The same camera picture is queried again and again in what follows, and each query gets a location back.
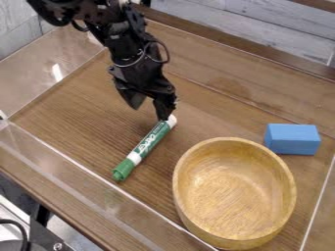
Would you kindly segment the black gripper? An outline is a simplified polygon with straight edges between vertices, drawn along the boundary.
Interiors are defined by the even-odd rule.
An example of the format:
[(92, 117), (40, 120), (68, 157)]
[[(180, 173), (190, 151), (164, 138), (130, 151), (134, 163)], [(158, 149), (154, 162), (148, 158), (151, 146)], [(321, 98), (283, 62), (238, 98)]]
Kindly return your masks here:
[(175, 87), (164, 76), (163, 58), (158, 43), (148, 43), (136, 58), (116, 59), (108, 72), (115, 88), (128, 106), (138, 110), (147, 97), (154, 99), (158, 119), (166, 121), (176, 108)]

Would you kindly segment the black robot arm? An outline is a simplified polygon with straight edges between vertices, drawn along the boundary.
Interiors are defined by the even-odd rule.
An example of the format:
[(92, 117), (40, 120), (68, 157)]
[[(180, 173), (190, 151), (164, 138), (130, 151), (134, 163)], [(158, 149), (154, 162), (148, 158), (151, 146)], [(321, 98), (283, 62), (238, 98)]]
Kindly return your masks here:
[(176, 106), (175, 87), (164, 76), (170, 61), (164, 43), (147, 32), (147, 21), (131, 0), (27, 0), (54, 26), (71, 25), (94, 35), (110, 51), (115, 88), (132, 109), (151, 98), (158, 118)]

